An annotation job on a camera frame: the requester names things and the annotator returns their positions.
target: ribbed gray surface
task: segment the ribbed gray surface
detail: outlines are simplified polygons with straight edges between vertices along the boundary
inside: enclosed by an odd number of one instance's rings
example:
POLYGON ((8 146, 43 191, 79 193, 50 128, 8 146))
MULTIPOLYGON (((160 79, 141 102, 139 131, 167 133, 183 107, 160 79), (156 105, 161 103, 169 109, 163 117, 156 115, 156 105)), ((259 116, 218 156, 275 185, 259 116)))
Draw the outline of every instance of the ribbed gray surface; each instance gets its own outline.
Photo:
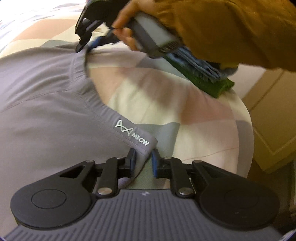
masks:
POLYGON ((170 190, 121 190, 112 199, 96 202, 76 224, 52 231, 19 226, 7 241, 277 241, 272 227, 243 232, 218 226, 191 199, 170 190))

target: cabinet door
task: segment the cabinet door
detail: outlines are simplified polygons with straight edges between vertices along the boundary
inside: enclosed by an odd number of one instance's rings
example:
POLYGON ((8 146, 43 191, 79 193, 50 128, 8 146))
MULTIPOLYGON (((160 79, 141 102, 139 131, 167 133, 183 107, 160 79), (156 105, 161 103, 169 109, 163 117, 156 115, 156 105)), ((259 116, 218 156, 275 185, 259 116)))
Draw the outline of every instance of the cabinet door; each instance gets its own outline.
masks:
POLYGON ((272 172, 296 156, 296 73, 266 71, 244 98, 253 123, 254 159, 272 172))

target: mustard yellow jacket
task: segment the mustard yellow jacket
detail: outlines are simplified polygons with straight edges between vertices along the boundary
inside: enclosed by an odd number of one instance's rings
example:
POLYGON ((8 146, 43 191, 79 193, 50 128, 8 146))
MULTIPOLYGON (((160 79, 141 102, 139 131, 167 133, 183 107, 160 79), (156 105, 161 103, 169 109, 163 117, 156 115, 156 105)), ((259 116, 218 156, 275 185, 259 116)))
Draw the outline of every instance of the mustard yellow jacket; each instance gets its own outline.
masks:
POLYGON ((157 18, 197 58, 296 72, 296 7, 289 0, 155 2, 157 18))

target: gray garment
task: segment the gray garment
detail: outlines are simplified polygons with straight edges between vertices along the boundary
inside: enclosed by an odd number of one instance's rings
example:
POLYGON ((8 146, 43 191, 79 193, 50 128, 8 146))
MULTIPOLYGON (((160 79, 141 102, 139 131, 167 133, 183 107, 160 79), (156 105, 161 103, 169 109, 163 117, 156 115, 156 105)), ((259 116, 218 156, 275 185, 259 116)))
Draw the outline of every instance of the gray garment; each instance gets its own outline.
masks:
POLYGON ((0 59, 0 235, 9 231, 9 202, 19 188, 130 148, 138 174, 156 146, 150 133, 100 100, 85 73, 86 50, 74 49, 38 47, 0 59))

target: wooden panel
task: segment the wooden panel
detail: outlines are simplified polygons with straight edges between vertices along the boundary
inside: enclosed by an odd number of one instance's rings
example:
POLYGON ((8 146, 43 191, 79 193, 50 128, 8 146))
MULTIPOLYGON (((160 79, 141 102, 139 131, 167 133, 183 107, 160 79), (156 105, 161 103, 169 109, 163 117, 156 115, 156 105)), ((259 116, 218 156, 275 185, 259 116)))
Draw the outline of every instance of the wooden panel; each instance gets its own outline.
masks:
POLYGON ((243 103, 250 111, 260 102, 270 88, 278 81, 283 74, 283 70, 266 70, 260 80, 252 87, 248 94, 243 98, 243 103))
POLYGON ((263 170, 293 159, 296 150, 296 73, 284 72, 250 111, 254 159, 263 170))

